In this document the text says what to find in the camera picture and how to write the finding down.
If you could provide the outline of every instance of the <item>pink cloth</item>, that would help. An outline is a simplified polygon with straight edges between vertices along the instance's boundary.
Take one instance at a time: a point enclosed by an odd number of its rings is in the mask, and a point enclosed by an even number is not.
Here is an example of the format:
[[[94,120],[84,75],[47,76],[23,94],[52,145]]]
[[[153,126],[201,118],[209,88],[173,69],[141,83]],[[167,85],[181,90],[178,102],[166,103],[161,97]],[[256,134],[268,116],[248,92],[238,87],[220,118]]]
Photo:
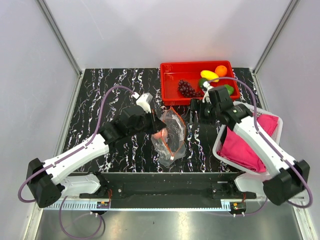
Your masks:
[[[271,136],[278,126],[278,117],[262,114],[257,122]],[[227,128],[227,134],[219,155],[240,166],[257,173],[266,172],[266,166],[251,149],[251,147],[237,134]]]

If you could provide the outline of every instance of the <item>plastic fruit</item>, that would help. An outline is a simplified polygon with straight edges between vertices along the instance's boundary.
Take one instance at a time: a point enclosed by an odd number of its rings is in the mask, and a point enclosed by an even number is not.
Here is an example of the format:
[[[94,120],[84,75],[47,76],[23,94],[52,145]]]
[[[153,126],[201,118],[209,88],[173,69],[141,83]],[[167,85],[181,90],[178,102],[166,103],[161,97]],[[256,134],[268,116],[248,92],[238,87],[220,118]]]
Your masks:
[[[200,73],[200,75],[201,75],[202,78],[208,79],[209,81],[212,80],[212,79],[219,78],[219,76],[215,72],[209,71],[209,70],[203,70]]]
[[[200,78],[199,81],[198,81],[199,87],[202,88],[203,85],[204,85],[204,82],[206,82],[206,81],[208,81],[208,79],[206,79],[204,77]]]
[[[185,98],[200,98],[204,96],[204,93],[202,91],[196,92],[196,90],[190,85],[189,82],[182,79],[178,83],[178,91]]]
[[[229,94],[229,95],[232,95],[232,94],[234,93],[235,89],[234,89],[232,86],[230,86],[230,85],[228,85],[228,84],[225,84],[224,86],[225,86],[226,89],[228,90],[228,94]]]
[[[228,70],[225,66],[220,65],[216,67],[214,72],[221,78],[227,75]]]

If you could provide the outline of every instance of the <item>silver floor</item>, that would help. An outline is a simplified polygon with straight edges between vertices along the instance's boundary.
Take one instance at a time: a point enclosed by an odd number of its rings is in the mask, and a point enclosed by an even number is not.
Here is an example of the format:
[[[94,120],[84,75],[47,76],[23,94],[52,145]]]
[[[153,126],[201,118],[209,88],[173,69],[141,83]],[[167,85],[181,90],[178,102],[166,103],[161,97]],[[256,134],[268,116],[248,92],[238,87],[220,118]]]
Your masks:
[[[259,207],[247,203],[249,212]],[[83,211],[63,211],[66,230],[77,237],[87,237],[99,220],[88,215],[71,224]],[[268,203],[253,216],[215,216],[208,212],[109,211],[103,215],[103,227],[93,239],[99,240],[302,240],[299,226],[288,204]],[[60,229],[58,211],[43,212],[36,240],[69,240]]]

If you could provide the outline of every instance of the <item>red tray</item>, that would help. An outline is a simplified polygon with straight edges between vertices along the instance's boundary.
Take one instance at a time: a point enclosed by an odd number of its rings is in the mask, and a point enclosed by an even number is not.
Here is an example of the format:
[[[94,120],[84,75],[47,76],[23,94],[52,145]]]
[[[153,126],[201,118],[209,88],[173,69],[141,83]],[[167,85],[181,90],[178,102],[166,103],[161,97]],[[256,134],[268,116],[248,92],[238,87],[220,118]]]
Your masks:
[[[201,91],[198,81],[201,78],[202,70],[214,72],[216,67],[223,65],[227,68],[226,77],[234,78],[234,72],[229,61],[194,61],[194,62],[166,62],[160,65],[161,71],[161,96],[166,106],[189,105],[191,98],[184,97],[178,91],[178,82],[183,79],[188,81],[196,92]],[[234,88],[230,96],[233,101],[240,98],[237,82],[229,79],[221,79],[219,82],[212,82],[213,87],[228,84]]]

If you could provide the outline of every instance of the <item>bunch of grapes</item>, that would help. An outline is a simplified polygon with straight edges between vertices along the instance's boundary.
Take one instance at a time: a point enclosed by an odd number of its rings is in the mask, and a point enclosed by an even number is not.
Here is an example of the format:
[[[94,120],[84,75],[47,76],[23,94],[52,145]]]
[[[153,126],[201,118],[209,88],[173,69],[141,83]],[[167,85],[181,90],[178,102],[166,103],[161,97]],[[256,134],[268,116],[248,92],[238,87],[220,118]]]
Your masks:
[[[190,85],[190,83],[184,80],[179,81],[178,91],[185,98],[200,98],[204,96],[204,93],[202,91],[196,92],[196,90]]]

